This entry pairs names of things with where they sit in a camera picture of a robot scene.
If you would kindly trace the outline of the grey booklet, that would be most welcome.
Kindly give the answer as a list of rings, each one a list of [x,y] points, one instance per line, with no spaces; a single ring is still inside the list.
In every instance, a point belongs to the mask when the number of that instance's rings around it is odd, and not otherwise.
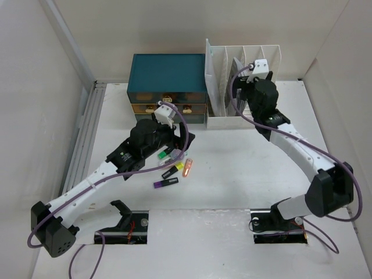
[[[231,69],[228,75],[228,81],[226,86],[226,93],[224,96],[226,116],[237,116],[237,112],[234,109],[234,105],[241,113],[243,113],[246,108],[247,101],[242,99],[241,97],[242,89],[238,88],[237,85],[232,86],[232,98],[230,98],[231,79],[234,77],[236,72],[238,72],[242,68],[244,68],[244,66],[241,63],[241,61],[238,58],[234,57],[232,59]]]

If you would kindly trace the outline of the white file rack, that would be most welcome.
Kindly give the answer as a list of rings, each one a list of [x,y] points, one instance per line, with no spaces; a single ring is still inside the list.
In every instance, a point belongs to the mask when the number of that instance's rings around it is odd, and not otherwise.
[[[242,74],[252,80],[255,76],[266,78],[272,72],[271,80],[276,81],[281,62],[279,45],[227,45],[212,46],[206,40],[205,83],[208,92],[206,113],[207,128],[211,130],[245,129],[253,125],[235,110],[228,97],[228,82],[234,72],[241,67],[250,66]]]

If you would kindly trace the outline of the yellow cap black highlighter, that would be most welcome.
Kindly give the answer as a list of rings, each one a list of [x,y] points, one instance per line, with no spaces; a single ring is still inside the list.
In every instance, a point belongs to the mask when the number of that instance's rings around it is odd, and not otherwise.
[[[168,171],[162,174],[162,178],[165,180],[172,176],[173,174],[177,173],[179,170],[181,170],[184,167],[183,162],[178,162],[174,166],[172,166]]]

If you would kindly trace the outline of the green cap black highlighter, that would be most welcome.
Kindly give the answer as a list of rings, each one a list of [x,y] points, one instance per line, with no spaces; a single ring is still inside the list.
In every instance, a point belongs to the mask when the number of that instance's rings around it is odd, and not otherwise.
[[[161,151],[161,153],[158,154],[158,158],[159,159],[165,158],[166,156],[168,156],[172,152],[172,150],[173,150],[172,147],[167,147],[166,149]]]

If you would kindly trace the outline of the teal drawer organizer cabinet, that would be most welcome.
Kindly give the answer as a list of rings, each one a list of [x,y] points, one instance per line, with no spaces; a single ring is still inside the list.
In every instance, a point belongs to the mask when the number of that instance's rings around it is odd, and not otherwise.
[[[206,92],[207,104],[204,66],[205,55],[202,53],[136,53],[133,55],[127,93]]]

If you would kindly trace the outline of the clear paper clip jar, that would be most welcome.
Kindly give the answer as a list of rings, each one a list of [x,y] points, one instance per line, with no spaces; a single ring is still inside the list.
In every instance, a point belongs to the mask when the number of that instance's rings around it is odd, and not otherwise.
[[[181,154],[181,150],[179,149],[172,150],[170,153],[171,160],[175,160],[180,154]]]

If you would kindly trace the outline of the aluminium frame rail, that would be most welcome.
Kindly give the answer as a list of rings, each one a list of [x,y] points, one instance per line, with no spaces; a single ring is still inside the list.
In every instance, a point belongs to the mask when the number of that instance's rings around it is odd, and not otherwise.
[[[40,1],[40,4],[83,85],[77,120],[58,193],[64,195],[88,174],[105,96],[105,85],[97,83],[56,2]]]

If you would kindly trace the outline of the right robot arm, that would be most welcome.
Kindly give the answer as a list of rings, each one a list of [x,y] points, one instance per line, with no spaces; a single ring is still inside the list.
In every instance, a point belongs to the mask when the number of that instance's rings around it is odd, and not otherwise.
[[[253,118],[249,122],[286,153],[310,182],[305,194],[273,204],[266,224],[282,229],[297,217],[331,217],[332,212],[353,202],[360,189],[352,167],[301,137],[290,119],[277,109],[278,91],[270,76],[249,81],[247,76],[234,74],[229,96],[236,90],[251,110]]]

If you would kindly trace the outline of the bottom dark drawer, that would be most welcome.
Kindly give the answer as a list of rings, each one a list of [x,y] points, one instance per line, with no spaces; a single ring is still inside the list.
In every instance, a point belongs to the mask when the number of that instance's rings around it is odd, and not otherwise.
[[[152,114],[135,114],[134,116],[136,121],[140,121],[142,119],[152,120]],[[205,115],[183,115],[183,118],[187,124],[203,124],[205,121]],[[173,123],[181,123],[181,119],[178,114],[173,117]]]

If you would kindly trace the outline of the middle right amber drawer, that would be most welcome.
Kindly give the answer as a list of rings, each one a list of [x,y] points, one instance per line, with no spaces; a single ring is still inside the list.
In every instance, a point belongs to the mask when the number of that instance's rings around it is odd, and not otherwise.
[[[178,103],[172,106],[183,115],[204,115],[206,111],[205,103]]]

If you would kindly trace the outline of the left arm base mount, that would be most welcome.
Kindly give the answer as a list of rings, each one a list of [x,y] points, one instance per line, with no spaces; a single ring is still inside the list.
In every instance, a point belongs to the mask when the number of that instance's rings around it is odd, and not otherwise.
[[[149,212],[129,209],[122,201],[110,203],[119,210],[120,219],[114,226],[100,229],[106,245],[145,245],[148,241]]]

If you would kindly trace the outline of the middle left amber drawer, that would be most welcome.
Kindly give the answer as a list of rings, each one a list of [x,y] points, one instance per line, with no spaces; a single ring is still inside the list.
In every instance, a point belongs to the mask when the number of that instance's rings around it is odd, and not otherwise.
[[[131,107],[135,114],[145,115],[153,113],[160,105],[155,103],[132,103]]]

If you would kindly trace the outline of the purple cap black highlighter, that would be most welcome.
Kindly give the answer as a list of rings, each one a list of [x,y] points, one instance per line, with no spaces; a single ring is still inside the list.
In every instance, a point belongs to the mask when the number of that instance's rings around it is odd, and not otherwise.
[[[155,189],[158,189],[158,188],[170,186],[170,185],[177,184],[177,183],[179,183],[179,180],[177,177],[175,177],[175,178],[170,178],[170,179],[155,182],[153,186]]]

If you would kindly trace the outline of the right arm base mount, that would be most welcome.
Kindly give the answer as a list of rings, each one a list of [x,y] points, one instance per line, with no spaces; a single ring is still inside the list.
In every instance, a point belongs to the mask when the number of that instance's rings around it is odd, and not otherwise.
[[[276,219],[270,209],[252,209],[249,229],[255,244],[307,244],[303,219]]]

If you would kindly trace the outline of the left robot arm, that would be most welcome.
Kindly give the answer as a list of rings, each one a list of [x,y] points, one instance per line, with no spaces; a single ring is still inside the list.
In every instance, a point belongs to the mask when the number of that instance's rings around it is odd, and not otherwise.
[[[161,124],[154,119],[136,123],[125,139],[89,176],[64,195],[48,202],[38,201],[30,209],[31,235],[38,239],[50,257],[66,253],[77,239],[85,234],[95,234],[106,228],[125,230],[130,223],[132,211],[115,194],[102,206],[98,201],[113,189],[115,179],[128,180],[134,174],[146,173],[145,161],[162,147],[188,150],[195,134],[180,123],[176,127]]]

